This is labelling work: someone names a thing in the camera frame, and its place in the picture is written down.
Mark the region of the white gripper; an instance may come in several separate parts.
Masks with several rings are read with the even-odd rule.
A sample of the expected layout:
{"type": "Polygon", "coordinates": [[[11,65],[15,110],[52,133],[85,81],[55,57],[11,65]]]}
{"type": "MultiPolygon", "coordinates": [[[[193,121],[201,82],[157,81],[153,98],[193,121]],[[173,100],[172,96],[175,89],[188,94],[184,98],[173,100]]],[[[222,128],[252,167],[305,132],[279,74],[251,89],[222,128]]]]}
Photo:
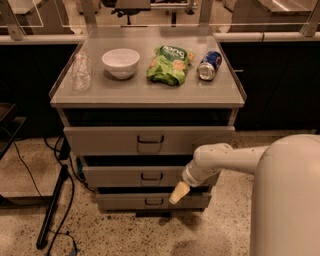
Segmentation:
{"type": "Polygon", "coordinates": [[[190,161],[182,171],[182,180],[177,183],[172,192],[169,202],[171,204],[178,203],[190,191],[191,187],[198,187],[203,184],[214,171],[209,168],[202,168],[196,164],[194,160],[190,161]]]}

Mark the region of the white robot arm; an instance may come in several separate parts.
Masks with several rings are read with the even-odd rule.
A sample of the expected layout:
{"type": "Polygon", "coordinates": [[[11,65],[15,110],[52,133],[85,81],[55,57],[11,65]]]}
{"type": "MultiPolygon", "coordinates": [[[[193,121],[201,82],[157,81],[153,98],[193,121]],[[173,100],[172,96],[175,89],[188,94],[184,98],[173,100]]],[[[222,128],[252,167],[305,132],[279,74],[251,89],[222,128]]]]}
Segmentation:
{"type": "Polygon", "coordinates": [[[320,256],[320,136],[291,135],[269,146],[198,147],[169,202],[226,169],[254,176],[250,256],[320,256]]]}

